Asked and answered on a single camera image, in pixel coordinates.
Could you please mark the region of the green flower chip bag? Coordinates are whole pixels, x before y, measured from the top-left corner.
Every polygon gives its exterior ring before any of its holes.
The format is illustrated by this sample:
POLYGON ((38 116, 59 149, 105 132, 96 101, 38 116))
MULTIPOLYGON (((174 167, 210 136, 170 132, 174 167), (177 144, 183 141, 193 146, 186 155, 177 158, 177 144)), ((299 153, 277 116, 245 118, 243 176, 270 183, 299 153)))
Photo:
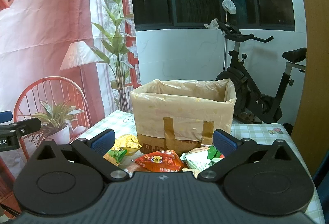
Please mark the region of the green flower chip bag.
POLYGON ((186 163, 189 169, 204 171, 210 166, 221 161, 225 156, 218 151, 213 145, 195 148, 180 157, 186 163))

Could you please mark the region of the yellow candy packet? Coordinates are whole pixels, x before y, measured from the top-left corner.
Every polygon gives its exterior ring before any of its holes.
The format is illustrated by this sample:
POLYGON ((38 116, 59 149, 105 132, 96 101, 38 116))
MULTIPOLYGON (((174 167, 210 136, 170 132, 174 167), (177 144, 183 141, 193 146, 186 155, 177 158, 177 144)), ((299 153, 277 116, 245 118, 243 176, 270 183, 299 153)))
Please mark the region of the yellow candy packet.
POLYGON ((114 146, 111 150, 126 150, 127 156, 132 156, 137 151, 140 150, 142 146, 140 145, 138 138, 132 134, 122 135, 115 140, 114 146))

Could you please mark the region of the green yellow snack packet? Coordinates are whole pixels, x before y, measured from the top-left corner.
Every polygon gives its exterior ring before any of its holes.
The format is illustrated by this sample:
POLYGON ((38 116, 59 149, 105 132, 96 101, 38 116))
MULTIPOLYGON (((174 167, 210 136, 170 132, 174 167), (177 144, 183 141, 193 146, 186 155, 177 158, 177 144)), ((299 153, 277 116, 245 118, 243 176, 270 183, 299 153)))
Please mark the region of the green yellow snack packet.
POLYGON ((119 166, 125 155, 127 154, 127 150, 109 150, 106 154, 104 154, 103 158, 108 162, 115 166, 119 166))

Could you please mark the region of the checkered green tablecloth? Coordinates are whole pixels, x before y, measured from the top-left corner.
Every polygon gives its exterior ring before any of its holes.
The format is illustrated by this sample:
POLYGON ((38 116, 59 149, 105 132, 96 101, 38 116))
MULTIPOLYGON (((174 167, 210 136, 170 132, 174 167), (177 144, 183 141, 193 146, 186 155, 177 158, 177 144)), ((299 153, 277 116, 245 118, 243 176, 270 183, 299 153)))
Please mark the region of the checkered green tablecloth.
MULTIPOLYGON (((114 130, 115 136, 117 138, 127 134, 131 134, 134 136, 137 135, 133 114, 116 110, 115 112, 106 116, 104 119, 89 128, 86 132, 79 135, 79 137, 92 139, 93 137, 95 137, 106 129, 114 130)), ((276 139, 283 139, 293 150, 304 168, 307 168, 295 143, 293 142, 285 128, 278 123, 249 125, 240 124, 234 120, 231 125, 230 134, 236 137, 237 139, 251 138, 258 144, 272 144, 276 139)), ((317 191, 314 191, 314 195, 311 199, 311 202, 307 207, 306 215, 313 219, 315 223, 325 223, 322 206, 317 191)))

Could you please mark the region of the black exercise bike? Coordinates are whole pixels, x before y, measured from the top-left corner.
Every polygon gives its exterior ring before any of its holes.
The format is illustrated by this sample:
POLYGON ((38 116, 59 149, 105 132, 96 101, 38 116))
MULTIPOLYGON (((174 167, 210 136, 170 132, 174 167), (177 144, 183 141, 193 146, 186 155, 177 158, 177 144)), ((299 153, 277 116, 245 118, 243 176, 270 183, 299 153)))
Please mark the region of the black exercise bike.
POLYGON ((237 101, 234 116, 245 123, 294 124, 302 96, 306 64, 303 32, 248 30, 233 23, 235 3, 224 0, 225 19, 211 28, 224 35, 226 67, 218 79, 231 79, 237 101))

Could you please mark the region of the orange snack bag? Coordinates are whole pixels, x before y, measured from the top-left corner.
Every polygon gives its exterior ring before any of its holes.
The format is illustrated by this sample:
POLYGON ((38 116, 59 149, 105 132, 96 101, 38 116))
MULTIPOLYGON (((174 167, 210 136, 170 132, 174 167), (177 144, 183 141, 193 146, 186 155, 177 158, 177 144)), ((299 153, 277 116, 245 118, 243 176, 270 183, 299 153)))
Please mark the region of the orange snack bag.
POLYGON ((134 161, 152 172, 178 172, 186 168, 185 163, 173 150, 159 150, 148 153, 134 161))

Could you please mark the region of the cardboard box with plastic liner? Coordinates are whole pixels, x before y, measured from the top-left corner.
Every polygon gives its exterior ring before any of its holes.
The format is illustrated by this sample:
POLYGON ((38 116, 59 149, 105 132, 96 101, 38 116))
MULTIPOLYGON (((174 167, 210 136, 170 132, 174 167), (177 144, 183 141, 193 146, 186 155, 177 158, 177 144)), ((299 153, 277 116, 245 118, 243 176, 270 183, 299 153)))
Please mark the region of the cardboard box with plastic liner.
POLYGON ((153 80, 131 91, 131 102, 140 151, 181 155, 212 144, 217 129, 231 131, 236 92, 229 79, 153 80))

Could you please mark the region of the wooden door panel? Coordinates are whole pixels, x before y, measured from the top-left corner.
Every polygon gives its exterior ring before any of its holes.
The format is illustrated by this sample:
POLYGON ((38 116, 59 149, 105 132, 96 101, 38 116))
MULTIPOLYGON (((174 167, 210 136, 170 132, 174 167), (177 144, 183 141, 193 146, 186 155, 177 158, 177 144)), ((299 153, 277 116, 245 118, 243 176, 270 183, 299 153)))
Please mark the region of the wooden door panel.
POLYGON ((314 175, 328 151, 328 0, 303 1, 306 76, 292 139, 314 175))

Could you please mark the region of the printed room backdrop curtain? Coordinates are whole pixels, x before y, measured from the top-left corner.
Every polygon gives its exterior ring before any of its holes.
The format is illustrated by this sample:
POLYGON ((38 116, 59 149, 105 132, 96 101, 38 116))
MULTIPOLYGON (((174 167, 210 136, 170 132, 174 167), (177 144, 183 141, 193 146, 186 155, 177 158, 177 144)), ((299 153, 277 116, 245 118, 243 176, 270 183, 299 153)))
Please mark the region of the printed room backdrop curtain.
POLYGON ((45 139, 70 143, 115 110, 129 112, 138 58, 128 0, 1 0, 1 110, 41 130, 1 153, 1 221, 20 208, 13 184, 45 139))

